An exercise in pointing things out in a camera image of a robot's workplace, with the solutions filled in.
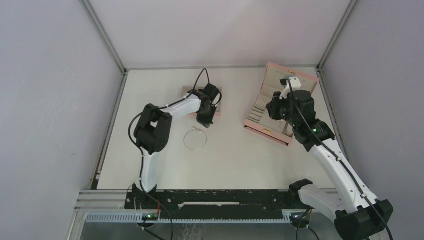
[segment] wire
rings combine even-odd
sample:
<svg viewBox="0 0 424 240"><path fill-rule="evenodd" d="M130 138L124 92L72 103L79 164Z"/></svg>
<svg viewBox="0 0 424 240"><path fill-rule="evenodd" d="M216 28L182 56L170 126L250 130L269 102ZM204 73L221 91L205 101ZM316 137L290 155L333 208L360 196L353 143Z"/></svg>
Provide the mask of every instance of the wire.
<svg viewBox="0 0 424 240"><path fill-rule="evenodd" d="M310 226L308 226L307 228L315 235L316 239L320 240L318 234Z"/></svg>
<svg viewBox="0 0 424 240"><path fill-rule="evenodd" d="M318 140L319 144L321 144L327 151L329 151L334 157L335 159L339 159L339 156L332 151L327 145L325 145L318 137L317 135L315 135L314 131L311 129L311 127L309 126L308 122L306 121L305 117L303 116L301 110L299 109L299 106L296 102L296 98L295 98L295 93L293 92L293 88L292 88L292 83L290 81L290 79L288 79L288 85L290 87L290 92L291 92L291 97L293 99L293 103L294 106L296 107L297 112L299 113L300 117L302 118L303 122L305 123L305 125L307 126L307 128L309 129L309 131L312 133L312 135ZM341 163L341 165L343 166L343 168L346 170L346 172L349 174L350 178L352 178L353 182L355 183L358 191L360 192L361 195L364 194L364 191L362 190L360 184L358 183L357 179L355 178L355 176L352 174L352 172L349 170L349 168L346 166L346 164L340 160L339 163ZM380 215L379 211L377 211L377 209L374 207L374 205L371 203L371 201L368 199L367 196L363 197L365 199L365 201L371 206L371 208L374 210L374 212L377 214L377 216L380 218L380 220L383 222L385 229L387 230L388 233L388 237L390 238L390 240L393 240L393 236L392 236L392 232L389 229L389 226L387 225L386 221L384 220L384 218Z"/></svg>
<svg viewBox="0 0 424 240"><path fill-rule="evenodd" d="M308 215L308 212L311 211L312 208L308 208L303 214L302 217L300 218L299 221L299 225L297 225L297 229L296 229L296 240L299 240L299 229L301 228L301 223L303 221L303 219L306 217L306 215Z"/></svg>
<svg viewBox="0 0 424 240"><path fill-rule="evenodd" d="M154 234L153 232L151 232L149 229L147 229L147 228L144 228L143 227L143 230L146 232L146 233L148 233L148 234L150 234L150 235L152 235L153 237L155 237L155 238L157 238L157 239L159 239L159 240L165 240L165 239L163 239L162 237L160 237L160 236L158 236L158 235L156 235L156 234Z"/></svg>

